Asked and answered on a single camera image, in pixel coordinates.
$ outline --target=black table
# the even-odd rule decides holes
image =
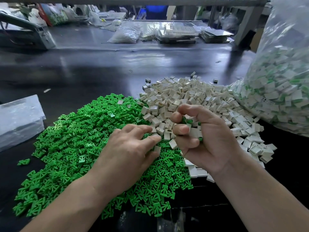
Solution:
[[[152,81],[165,76],[185,77],[193,71],[204,81],[218,78],[230,84],[244,77],[254,53],[237,50],[233,44],[167,46],[154,43],[109,44],[107,30],[80,27],[52,28],[57,48],[47,52],[0,51],[0,101],[10,102],[37,94],[46,115],[47,126],[61,114],[76,111],[99,96],[110,93],[138,97],[145,78]],[[265,126],[261,138],[278,147],[266,170],[286,186],[305,206],[309,206],[307,180],[307,138]],[[31,170],[44,167],[31,156],[35,138],[0,153],[0,231],[20,230],[29,218],[17,218],[12,212],[14,197]],[[27,166],[17,166],[31,158]],[[204,178],[192,180],[192,190],[177,191],[172,209],[163,215],[177,220],[186,214],[185,231],[246,231],[239,217],[216,184]],[[97,220],[91,231],[112,228],[116,231],[156,231],[157,219],[135,213],[129,205],[114,218]]]

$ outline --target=green plastic piece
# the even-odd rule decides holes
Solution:
[[[28,165],[30,163],[30,159],[26,159],[26,160],[20,160],[19,162],[18,162],[18,166],[20,166],[20,165]]]
[[[117,104],[118,100],[123,100],[122,106]],[[142,118],[142,107],[137,101],[121,94],[99,97],[76,113],[61,115],[54,126],[47,127],[34,143],[36,150],[32,154],[46,164],[45,168],[31,171],[21,183],[15,197],[15,214],[38,215],[72,181],[85,175],[116,128],[149,124]],[[121,210],[127,202],[137,212],[159,217],[171,208],[169,200],[175,198],[177,189],[193,188],[180,150],[172,150],[164,140],[158,146],[160,157],[133,187],[108,203],[102,219],[113,217],[114,210]]]

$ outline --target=green plastic part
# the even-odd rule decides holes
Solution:
[[[123,105],[119,106],[118,100],[123,100]],[[54,126],[47,127],[34,143],[36,150],[32,154],[41,159],[45,167],[38,172],[31,171],[21,183],[15,197],[15,214],[38,215],[72,181],[85,175],[116,128],[122,129],[126,124],[149,124],[142,118],[142,107],[137,101],[121,94],[99,97],[76,113],[61,115]],[[113,217],[114,210],[121,210],[128,201],[137,212],[159,217],[171,208],[169,200],[175,198],[175,190],[193,188],[180,150],[172,150],[164,140],[158,146],[161,147],[160,157],[133,187],[108,203],[102,219]]]
[[[20,166],[20,165],[28,165],[30,163],[30,159],[26,159],[26,160],[20,160],[19,162],[18,162],[18,166]]]

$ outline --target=shiny black surface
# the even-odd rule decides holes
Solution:
[[[84,26],[76,29],[53,28],[51,32],[57,48],[47,52],[0,51],[0,101],[6,103],[37,94],[47,118],[45,123],[52,125],[61,114],[76,111],[99,96],[122,93],[138,97],[146,77],[156,81],[165,76],[189,76],[195,71],[204,81],[218,78],[219,84],[230,84],[237,77],[245,76],[255,55],[233,49],[232,44],[109,44],[106,43],[108,36],[101,36],[105,31]],[[262,124],[265,125],[262,139],[278,147],[266,169],[308,206],[308,181],[304,174],[307,153],[301,152],[307,139]],[[0,153],[1,232],[18,231],[29,221],[25,217],[15,217],[12,207],[26,174],[44,167],[40,160],[31,157],[34,141],[32,138]],[[17,166],[19,160],[26,158],[31,158],[29,165]],[[171,202],[172,210],[165,212],[164,218],[175,221],[183,207],[185,231],[222,231],[228,228],[245,231],[215,184],[205,179],[193,179],[192,182],[195,188],[178,191]],[[156,231],[154,217],[135,213],[129,206],[125,209],[127,212],[121,219],[119,212],[114,218],[97,220],[91,231],[106,228],[112,231]]]

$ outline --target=forearm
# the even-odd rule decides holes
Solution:
[[[214,179],[249,232],[309,231],[309,211],[249,156]]]
[[[86,232],[110,201],[98,195],[88,176],[72,182],[21,232]]]

